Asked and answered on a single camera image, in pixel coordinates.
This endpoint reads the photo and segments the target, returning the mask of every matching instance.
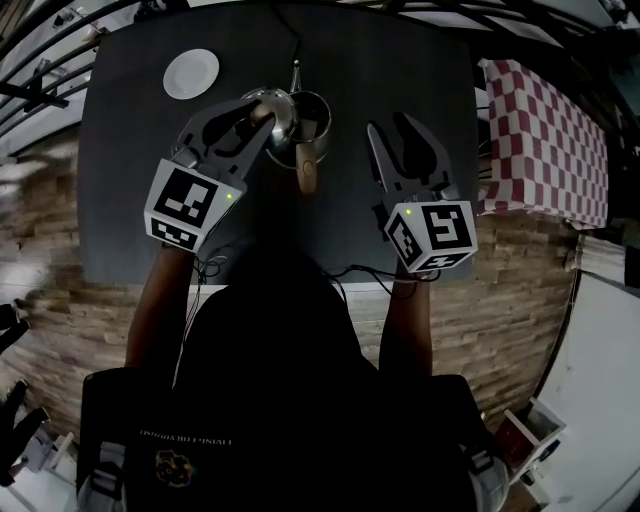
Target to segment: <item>wooden floor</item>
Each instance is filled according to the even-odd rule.
[[[84,282],[76,218],[76,129],[0,168],[0,303],[26,302],[32,329],[0,357],[0,387],[18,377],[52,428],[79,434],[82,381],[123,362],[141,289]],[[524,405],[545,368],[573,279],[576,236],[534,216],[478,219],[472,280],[432,288],[436,373],[467,377],[491,427]],[[363,353],[377,362],[389,297],[349,293]]]

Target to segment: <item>dark gray table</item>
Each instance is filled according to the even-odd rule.
[[[389,133],[396,111],[423,122],[448,148],[463,198],[475,200],[477,126],[467,46],[373,10],[329,3],[278,9],[301,34],[303,88],[324,96],[332,109],[330,152],[312,197],[297,191],[295,171],[263,155],[248,178],[249,193],[200,254],[230,244],[222,254],[233,259],[256,233],[273,229],[297,240],[323,268],[357,263],[393,270],[395,252],[382,241],[371,211],[382,189],[372,179],[365,125],[374,119]],[[143,208],[159,159],[194,112],[259,86],[287,89],[293,47],[269,5],[245,2],[147,21],[105,39],[80,139],[78,206],[88,281],[145,281],[159,242],[145,234]],[[220,75],[201,96],[174,100],[163,89],[164,71],[192,48],[213,51]],[[443,277],[463,277],[469,269],[467,262]],[[372,279],[351,273],[344,280]],[[224,283],[224,273],[210,283]]]

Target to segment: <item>black cable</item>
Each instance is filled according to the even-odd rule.
[[[216,271],[213,274],[207,274],[205,272],[206,267],[215,266]],[[198,313],[198,306],[200,304],[200,288],[203,284],[207,284],[207,278],[217,276],[221,271],[220,263],[216,261],[200,261],[200,259],[196,256],[193,268],[198,274],[198,289],[196,290],[196,297],[191,304],[191,308],[189,308],[189,312],[187,313],[187,321],[185,323],[183,341],[187,339],[187,333],[191,328],[191,324],[196,318],[196,314]]]
[[[276,7],[276,4],[273,2],[269,2],[271,6],[271,10],[278,21],[282,24],[282,26],[291,34],[291,36],[296,40],[296,46],[293,49],[293,55],[291,56],[291,65],[293,65],[294,61],[298,58],[298,50],[300,49],[300,34],[298,34],[292,27],[289,25],[287,20],[284,19],[280,10]]]
[[[340,272],[338,274],[329,274],[328,272],[324,272],[324,274],[329,279],[331,279],[332,281],[336,281],[336,282],[339,283],[338,278],[347,275],[349,272],[367,272],[368,274],[370,274],[378,282],[378,284],[380,286],[382,286],[384,291],[386,291],[389,295],[391,295],[391,297],[393,297],[394,299],[398,299],[398,300],[407,300],[407,299],[410,299],[411,297],[413,297],[415,295],[416,290],[418,288],[418,283],[432,283],[434,281],[437,281],[440,278],[440,275],[442,274],[442,272],[439,269],[436,269],[436,271],[438,272],[436,274],[436,277],[431,279],[431,278],[429,278],[429,276],[420,278],[420,277],[411,277],[411,276],[405,276],[405,275],[398,275],[398,274],[395,274],[393,272],[385,272],[384,270],[377,270],[375,268],[367,267],[365,265],[349,265],[347,268],[345,268],[342,272]],[[382,275],[382,276],[393,277],[394,280],[400,280],[400,281],[403,281],[403,282],[413,283],[414,284],[413,290],[407,296],[396,295],[396,294],[393,293],[392,290],[389,290],[389,288],[387,288],[385,286],[385,284],[382,282],[382,280],[378,277],[378,274]],[[344,300],[346,302],[347,299],[346,299],[346,295],[344,293],[344,289],[342,289],[342,285],[340,285],[340,289],[342,290],[343,298],[344,298]]]

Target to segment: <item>metal pot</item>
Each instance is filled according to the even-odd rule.
[[[320,95],[301,89],[300,62],[296,60],[290,94],[262,88],[244,97],[261,100],[254,110],[257,119],[275,114],[276,126],[267,153],[278,165],[296,169],[300,190],[311,194],[316,188],[317,164],[327,155],[331,109]]]

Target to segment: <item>pot handle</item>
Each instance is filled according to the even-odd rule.
[[[289,93],[300,92],[302,90],[302,82],[300,80],[300,61],[293,61],[293,76],[291,77],[291,87]]]
[[[296,146],[296,173],[300,191],[303,194],[313,194],[316,190],[317,163],[316,147],[312,142]]]

